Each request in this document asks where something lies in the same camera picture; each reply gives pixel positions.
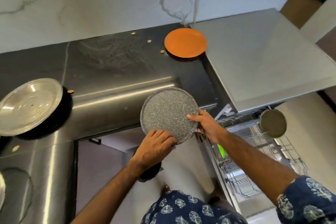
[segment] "person's left hand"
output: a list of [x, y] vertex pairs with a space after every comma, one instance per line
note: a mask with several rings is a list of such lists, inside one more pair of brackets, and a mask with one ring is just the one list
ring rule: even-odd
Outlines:
[[132, 161], [136, 162], [143, 172], [162, 161], [172, 150], [177, 140], [168, 131], [152, 129], [134, 154]]

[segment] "green object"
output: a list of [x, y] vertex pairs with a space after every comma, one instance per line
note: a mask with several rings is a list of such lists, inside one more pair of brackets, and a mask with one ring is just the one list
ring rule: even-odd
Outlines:
[[225, 158], [225, 150], [222, 146], [220, 146], [219, 144], [217, 144], [217, 147], [219, 149], [220, 154], [222, 155], [223, 158]]

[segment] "navy floral garment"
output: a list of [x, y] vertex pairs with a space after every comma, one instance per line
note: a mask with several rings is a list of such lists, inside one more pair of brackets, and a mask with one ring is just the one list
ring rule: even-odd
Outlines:
[[[310, 177], [292, 181], [278, 197], [278, 216], [284, 224], [336, 224], [336, 196]], [[154, 203], [141, 224], [238, 224], [237, 214], [205, 204], [181, 191], [169, 191]]]

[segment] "open dishwasher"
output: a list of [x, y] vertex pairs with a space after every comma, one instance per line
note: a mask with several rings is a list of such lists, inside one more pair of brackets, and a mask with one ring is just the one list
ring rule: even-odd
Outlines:
[[[218, 123], [243, 138], [250, 145], [267, 154], [276, 161], [292, 168], [300, 175], [307, 174], [307, 167], [286, 136], [272, 138], [260, 129], [259, 116], [266, 110], [252, 114], [233, 115], [225, 117]], [[273, 211], [275, 206], [265, 196], [258, 186], [242, 171], [236, 163], [225, 153], [220, 153], [216, 144], [213, 144], [204, 135], [198, 134], [198, 139], [204, 144], [206, 152], [212, 162], [218, 181], [227, 200], [247, 220], [258, 214]]]

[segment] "forearm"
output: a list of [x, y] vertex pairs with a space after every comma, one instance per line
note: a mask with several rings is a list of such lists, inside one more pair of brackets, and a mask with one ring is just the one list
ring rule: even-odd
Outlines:
[[277, 197], [298, 175], [240, 137], [223, 131], [220, 145], [247, 176], [277, 205]]
[[71, 224], [108, 224], [142, 169], [131, 160], [94, 198]]

